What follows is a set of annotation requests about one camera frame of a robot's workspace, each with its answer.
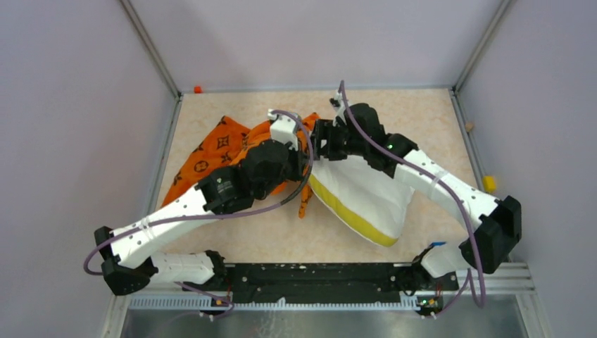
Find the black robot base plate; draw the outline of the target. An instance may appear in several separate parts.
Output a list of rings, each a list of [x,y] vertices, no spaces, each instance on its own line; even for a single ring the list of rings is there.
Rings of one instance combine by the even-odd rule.
[[[430,277],[406,263],[237,263],[218,268],[204,292],[224,292],[236,304],[393,303],[401,295],[459,289],[455,273]]]

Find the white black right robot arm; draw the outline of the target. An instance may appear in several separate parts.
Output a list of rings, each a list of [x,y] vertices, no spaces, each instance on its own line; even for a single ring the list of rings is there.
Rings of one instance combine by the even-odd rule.
[[[413,282],[431,290],[441,276],[473,268],[492,274],[522,237],[522,207],[498,199],[444,170],[419,146],[388,133],[376,110],[364,103],[319,119],[311,134],[315,162],[310,188],[340,221],[379,246],[392,246],[403,230],[413,194],[425,195],[467,232],[459,242],[423,251]]]

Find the white pillow yellow edge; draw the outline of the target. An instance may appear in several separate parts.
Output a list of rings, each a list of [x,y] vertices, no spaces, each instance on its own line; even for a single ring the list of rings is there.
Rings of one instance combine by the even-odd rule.
[[[378,246],[401,236],[414,189],[371,168],[363,158],[315,161],[309,177],[314,195],[343,224]]]

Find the orange patterned pillowcase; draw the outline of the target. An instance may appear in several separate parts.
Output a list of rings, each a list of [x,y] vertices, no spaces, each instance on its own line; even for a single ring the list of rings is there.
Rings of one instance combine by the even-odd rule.
[[[317,113],[310,114],[296,133],[299,149],[307,153],[305,178],[282,204],[296,196],[309,198],[308,177],[313,166],[308,149],[309,133],[319,120]],[[164,197],[162,207],[178,202],[187,192],[198,192],[204,197],[199,206],[203,211],[215,215],[233,214],[245,211],[257,200],[271,194],[279,194],[287,184],[278,186],[271,194],[252,194],[241,176],[240,160],[246,152],[270,138],[270,121],[248,128],[231,117],[224,115],[201,143],[189,154],[187,160],[175,174],[175,178]]]

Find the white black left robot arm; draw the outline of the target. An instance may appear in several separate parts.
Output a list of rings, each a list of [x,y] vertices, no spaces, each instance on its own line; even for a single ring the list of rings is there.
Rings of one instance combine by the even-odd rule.
[[[310,140],[305,145],[266,139],[240,162],[213,170],[161,209],[129,225],[94,231],[102,262],[96,272],[116,296],[170,282],[202,284],[217,291],[226,280],[216,251],[168,254],[161,249],[185,234],[219,220],[267,213],[291,201],[306,186],[314,162]],[[282,183],[298,183],[285,200],[253,209]]]

